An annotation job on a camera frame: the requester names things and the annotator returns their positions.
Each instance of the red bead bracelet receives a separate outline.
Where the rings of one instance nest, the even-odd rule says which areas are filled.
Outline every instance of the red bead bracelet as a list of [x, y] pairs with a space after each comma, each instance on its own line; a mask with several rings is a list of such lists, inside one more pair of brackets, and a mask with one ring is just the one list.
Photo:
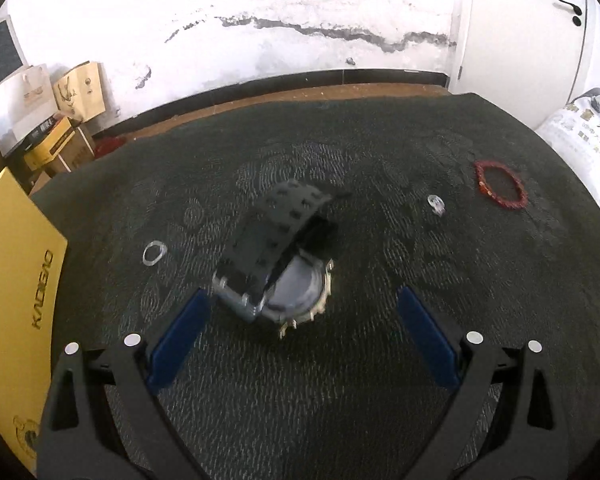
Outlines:
[[[522, 181], [518, 178], [518, 176], [515, 173], [513, 173], [513, 171], [507, 168], [504, 164], [492, 160], [477, 160], [476, 162], [474, 162], [474, 166], [475, 174], [478, 177], [478, 188], [480, 189], [480, 192], [484, 193], [485, 195], [488, 195], [490, 198], [494, 199], [500, 206], [506, 209], [522, 209], [526, 206], [526, 203], [528, 202], [528, 195], [526, 194], [524, 186], [522, 186]], [[505, 198], [498, 196], [494, 192], [494, 190], [491, 189], [491, 186], [487, 184], [487, 181], [484, 177], [485, 168], [497, 168], [498, 170], [502, 170], [506, 174], [508, 174], [516, 186], [516, 191], [518, 192], [518, 200], [506, 200]]]

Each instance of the white bag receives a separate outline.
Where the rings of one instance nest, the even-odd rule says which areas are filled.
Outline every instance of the white bag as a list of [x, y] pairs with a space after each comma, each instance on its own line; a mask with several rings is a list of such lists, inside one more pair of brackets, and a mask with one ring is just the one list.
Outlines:
[[6, 156], [24, 137], [58, 113], [46, 65], [27, 68], [0, 83], [0, 151]]
[[600, 208], [600, 112], [584, 96], [549, 117], [536, 130], [584, 184]]

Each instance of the white door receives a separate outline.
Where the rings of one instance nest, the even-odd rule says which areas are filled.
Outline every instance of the white door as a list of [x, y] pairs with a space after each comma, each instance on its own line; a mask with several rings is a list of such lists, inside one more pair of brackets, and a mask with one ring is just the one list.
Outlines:
[[472, 0], [453, 93], [474, 92], [530, 128], [568, 101], [585, 30], [586, 0]]

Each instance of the black baseboard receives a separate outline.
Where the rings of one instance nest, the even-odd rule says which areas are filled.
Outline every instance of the black baseboard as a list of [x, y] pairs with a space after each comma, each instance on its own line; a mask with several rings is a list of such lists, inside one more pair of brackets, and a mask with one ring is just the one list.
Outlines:
[[172, 103], [167, 103], [136, 117], [127, 119], [96, 134], [96, 137], [115, 137], [128, 134], [202, 108], [237, 101], [248, 97], [257, 97], [275, 92], [314, 88], [317, 86], [334, 86], [362, 83], [412, 83], [420, 85], [436, 85], [446, 88], [448, 76], [439, 72], [418, 72], [397, 69], [344, 69], [322, 70], [320, 72], [304, 72], [299, 74], [280, 75], [265, 79], [256, 79], [246, 83], [224, 86], [195, 94]]

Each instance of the yellow board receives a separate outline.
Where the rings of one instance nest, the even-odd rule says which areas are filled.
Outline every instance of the yellow board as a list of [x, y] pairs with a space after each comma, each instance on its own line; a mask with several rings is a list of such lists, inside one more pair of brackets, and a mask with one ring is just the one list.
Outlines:
[[66, 239], [9, 170], [0, 174], [0, 434], [31, 471], [51, 380], [51, 327]]

